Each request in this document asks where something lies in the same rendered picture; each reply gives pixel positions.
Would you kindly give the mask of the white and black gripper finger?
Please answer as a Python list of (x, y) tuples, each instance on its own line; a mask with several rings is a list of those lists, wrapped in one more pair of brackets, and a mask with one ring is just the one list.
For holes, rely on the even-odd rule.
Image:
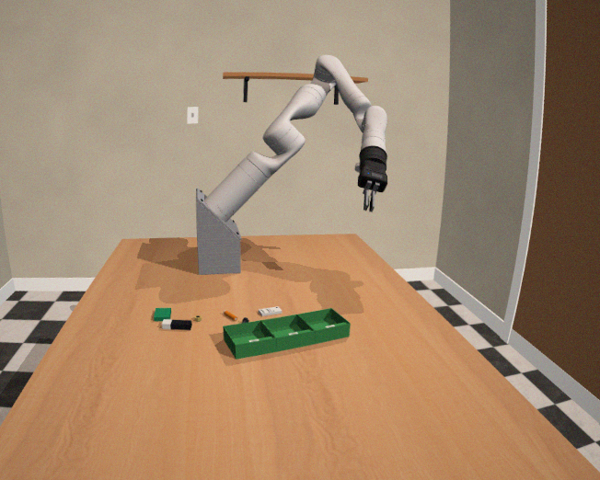
[(366, 211), (367, 208), (368, 208), (368, 206), (369, 206), (369, 196), (368, 196), (368, 193), (369, 193), (369, 188), (371, 187), (371, 185), (372, 185), (372, 181), (368, 180), (367, 183), (366, 183), (366, 185), (365, 185), (365, 188), (363, 190), (363, 194), (364, 194), (363, 210), (364, 211)]
[(370, 212), (373, 212), (373, 209), (375, 207), (375, 194), (376, 194), (376, 192), (377, 192), (377, 190), (379, 188), (379, 185), (380, 185), (379, 183), (375, 182), (375, 185), (374, 185), (374, 187), (372, 189), (372, 192), (370, 194), (370, 196), (371, 196), (370, 207), (369, 207), (369, 211)]

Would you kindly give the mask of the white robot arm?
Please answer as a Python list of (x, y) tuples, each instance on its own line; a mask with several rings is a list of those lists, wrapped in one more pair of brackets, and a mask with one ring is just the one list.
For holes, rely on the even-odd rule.
[(368, 98), (355, 85), (338, 58), (332, 55), (319, 56), (311, 84), (303, 85), (296, 91), (282, 113), (264, 132), (263, 141), (276, 155), (268, 157), (250, 152), (204, 200), (223, 221), (227, 222), (268, 178), (304, 146), (306, 139), (290, 120), (314, 116), (335, 85), (363, 132), (362, 142), (374, 136), (386, 144), (386, 112), (378, 106), (371, 107)]

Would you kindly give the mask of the white domino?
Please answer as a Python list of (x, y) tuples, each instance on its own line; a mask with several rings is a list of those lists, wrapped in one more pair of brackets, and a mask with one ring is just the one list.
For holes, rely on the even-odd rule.
[(266, 316), (266, 315), (272, 315), (272, 314), (282, 314), (283, 311), (280, 309), (279, 306), (276, 306), (276, 307), (271, 307), (271, 308), (259, 309), (259, 313), (261, 316)]

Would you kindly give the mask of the green rectangular block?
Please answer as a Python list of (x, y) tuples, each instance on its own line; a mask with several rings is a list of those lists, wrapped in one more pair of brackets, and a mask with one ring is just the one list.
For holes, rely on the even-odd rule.
[(164, 319), (170, 319), (171, 308), (156, 308), (154, 321), (163, 321)]

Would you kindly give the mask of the green three-compartment bin rack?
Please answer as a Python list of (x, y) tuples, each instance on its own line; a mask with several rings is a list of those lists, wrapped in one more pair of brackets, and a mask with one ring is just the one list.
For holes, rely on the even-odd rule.
[(237, 360), (349, 337), (350, 327), (329, 308), (225, 326), (224, 341)]

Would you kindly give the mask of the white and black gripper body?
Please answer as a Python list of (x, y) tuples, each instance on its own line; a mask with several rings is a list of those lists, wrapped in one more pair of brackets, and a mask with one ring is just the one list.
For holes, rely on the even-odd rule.
[(377, 192), (384, 192), (387, 187), (387, 149), (385, 142), (378, 137), (367, 137), (362, 142), (359, 157), (360, 163), (356, 163), (354, 168), (356, 172), (360, 173), (358, 187), (365, 188), (369, 180), (372, 181), (370, 190), (373, 189), (376, 182), (380, 184)]

